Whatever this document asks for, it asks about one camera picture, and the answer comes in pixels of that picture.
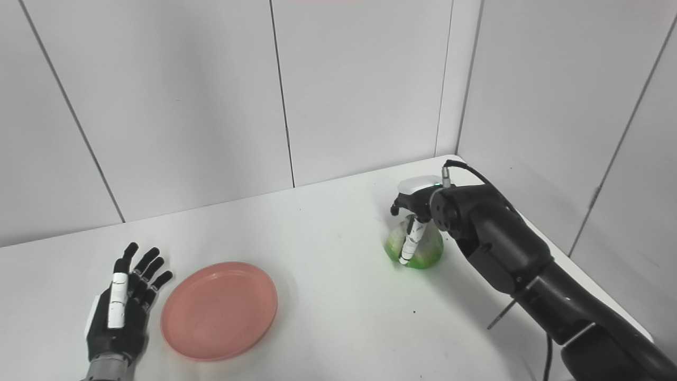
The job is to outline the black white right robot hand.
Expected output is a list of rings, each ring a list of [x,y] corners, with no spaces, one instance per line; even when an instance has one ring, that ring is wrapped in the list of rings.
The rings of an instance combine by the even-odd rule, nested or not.
[[[391,215],[401,210],[409,214],[390,232],[385,243],[386,254],[392,261],[413,269],[434,266],[443,254],[443,237],[432,222],[430,199],[443,186],[439,176],[417,176],[401,181]]]

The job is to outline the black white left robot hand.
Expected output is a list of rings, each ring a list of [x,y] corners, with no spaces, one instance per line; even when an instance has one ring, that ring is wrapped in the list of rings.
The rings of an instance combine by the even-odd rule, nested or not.
[[[112,355],[130,366],[146,347],[150,309],[173,274],[158,273],[165,263],[159,248],[148,250],[133,266],[138,249],[137,243],[128,244],[98,297],[86,334],[89,362]]]

